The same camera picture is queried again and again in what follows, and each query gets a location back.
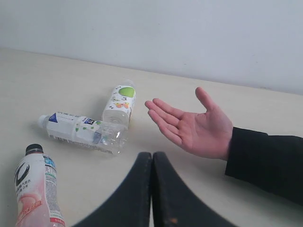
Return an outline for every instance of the black plastic object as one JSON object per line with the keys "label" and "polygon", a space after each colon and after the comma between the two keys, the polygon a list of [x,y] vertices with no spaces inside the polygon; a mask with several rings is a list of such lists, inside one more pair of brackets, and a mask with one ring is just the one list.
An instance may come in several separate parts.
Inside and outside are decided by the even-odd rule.
{"label": "black plastic object", "polygon": [[191,192],[165,153],[153,154],[151,175],[155,227],[235,227]]}
{"label": "black plastic object", "polygon": [[31,145],[28,145],[28,147],[25,150],[25,155],[29,155],[29,154],[36,153],[36,152],[43,153],[43,149],[40,144],[34,143]]}
{"label": "black plastic object", "polygon": [[152,156],[140,153],[117,190],[74,227],[148,227]]}

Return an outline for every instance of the black sleeve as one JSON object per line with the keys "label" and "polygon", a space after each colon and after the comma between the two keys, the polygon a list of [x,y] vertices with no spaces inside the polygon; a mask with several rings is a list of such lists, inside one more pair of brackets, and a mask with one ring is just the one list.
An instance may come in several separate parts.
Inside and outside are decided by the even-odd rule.
{"label": "black sleeve", "polygon": [[303,205],[303,139],[234,128],[225,174]]}

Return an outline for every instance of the white wall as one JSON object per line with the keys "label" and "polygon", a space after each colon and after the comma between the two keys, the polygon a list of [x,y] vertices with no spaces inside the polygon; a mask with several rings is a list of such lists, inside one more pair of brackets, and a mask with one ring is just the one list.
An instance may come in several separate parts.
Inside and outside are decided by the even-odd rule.
{"label": "white wall", "polygon": [[0,0],[0,47],[303,94],[301,0]]}

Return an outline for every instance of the black bottle cap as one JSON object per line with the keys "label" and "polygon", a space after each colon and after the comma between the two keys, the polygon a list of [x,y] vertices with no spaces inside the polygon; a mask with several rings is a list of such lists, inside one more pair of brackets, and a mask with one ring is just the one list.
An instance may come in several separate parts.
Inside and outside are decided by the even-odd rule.
{"label": "black bottle cap", "polygon": [[29,154],[36,153],[36,152],[43,153],[43,149],[40,144],[34,143],[31,145],[28,145],[28,147],[26,148],[26,151],[25,151],[25,155],[29,155]]}

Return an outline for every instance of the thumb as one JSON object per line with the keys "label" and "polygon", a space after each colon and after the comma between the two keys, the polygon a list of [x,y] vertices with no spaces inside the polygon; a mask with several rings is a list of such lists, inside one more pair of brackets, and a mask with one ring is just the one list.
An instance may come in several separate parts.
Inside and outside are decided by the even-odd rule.
{"label": "thumb", "polygon": [[206,91],[203,90],[203,88],[196,88],[196,96],[207,111],[211,111],[214,107],[216,107],[216,104],[214,103],[212,98]]}

